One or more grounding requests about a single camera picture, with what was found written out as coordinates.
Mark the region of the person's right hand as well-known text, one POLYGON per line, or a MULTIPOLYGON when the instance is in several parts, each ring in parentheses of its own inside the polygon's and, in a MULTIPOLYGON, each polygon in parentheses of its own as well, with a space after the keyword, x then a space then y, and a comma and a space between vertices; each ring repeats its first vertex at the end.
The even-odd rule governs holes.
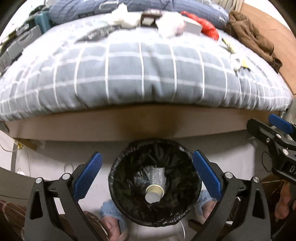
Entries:
POLYGON ((289 202, 291 200, 291 192, 290 192, 290 183, 284 181, 283 186, 280 191, 280 199, 276 204, 274 215, 277 219, 285 219, 289 212, 290 206, 289 202))

